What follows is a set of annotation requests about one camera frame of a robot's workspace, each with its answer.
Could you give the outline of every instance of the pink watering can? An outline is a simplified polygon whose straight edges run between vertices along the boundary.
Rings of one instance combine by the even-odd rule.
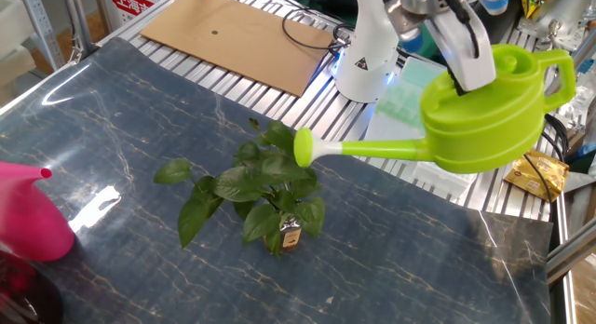
[[[0,244],[22,259],[64,256],[75,234],[54,203],[34,185],[49,169],[0,162]]]

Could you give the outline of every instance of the green watering can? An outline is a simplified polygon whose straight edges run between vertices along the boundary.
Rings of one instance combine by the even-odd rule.
[[[323,155],[360,155],[432,161],[453,173],[477,173],[516,160],[540,137],[544,114],[574,97],[574,63],[562,49],[530,53],[494,45],[493,55],[496,79],[487,86],[458,96],[447,72],[427,86],[420,97],[425,138],[325,142],[302,128],[294,140],[298,165],[306,167]],[[559,66],[562,87],[545,97],[544,73],[553,64]]]

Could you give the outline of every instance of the gray marble mat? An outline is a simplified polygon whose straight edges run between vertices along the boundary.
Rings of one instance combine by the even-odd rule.
[[[454,206],[352,157],[315,165],[323,234],[281,260],[242,248],[231,205],[186,250],[188,184],[152,184],[168,159],[218,174],[266,118],[115,39],[0,120],[0,158],[50,167],[39,186],[75,248],[37,264],[66,323],[549,323],[551,226]]]

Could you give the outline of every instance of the potted plant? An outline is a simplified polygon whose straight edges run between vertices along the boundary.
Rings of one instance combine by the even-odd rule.
[[[271,121],[261,131],[256,119],[251,127],[259,135],[243,142],[234,155],[233,167],[217,177],[196,179],[191,163],[174,159],[154,177],[159,184],[193,183],[190,198],[178,218],[178,234],[186,247],[225,200],[233,202],[244,220],[244,245],[263,238],[276,256],[295,247],[301,229],[320,234],[325,204],[320,197],[306,200],[320,190],[317,174],[296,164],[294,133],[280,121]]]

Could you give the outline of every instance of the red sign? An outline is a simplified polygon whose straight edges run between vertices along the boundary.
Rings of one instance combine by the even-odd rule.
[[[112,0],[116,6],[130,13],[131,15],[138,16],[141,12],[149,8],[153,3],[147,0]]]

